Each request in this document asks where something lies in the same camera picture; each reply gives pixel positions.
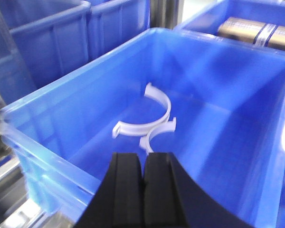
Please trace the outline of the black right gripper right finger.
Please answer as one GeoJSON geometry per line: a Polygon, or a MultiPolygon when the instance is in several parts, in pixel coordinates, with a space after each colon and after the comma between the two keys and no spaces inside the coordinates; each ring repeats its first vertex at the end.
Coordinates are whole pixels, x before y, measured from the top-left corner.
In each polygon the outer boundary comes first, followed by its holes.
{"type": "Polygon", "coordinates": [[[147,228],[248,228],[208,195],[173,153],[150,153],[144,167],[147,228]]]}

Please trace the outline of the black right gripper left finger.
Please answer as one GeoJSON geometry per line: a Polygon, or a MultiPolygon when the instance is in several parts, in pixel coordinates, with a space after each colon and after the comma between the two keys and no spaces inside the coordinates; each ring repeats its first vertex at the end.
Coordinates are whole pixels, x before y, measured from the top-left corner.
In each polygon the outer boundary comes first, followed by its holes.
{"type": "Polygon", "coordinates": [[[142,228],[143,182],[135,153],[113,153],[96,194],[75,228],[142,228]]]}

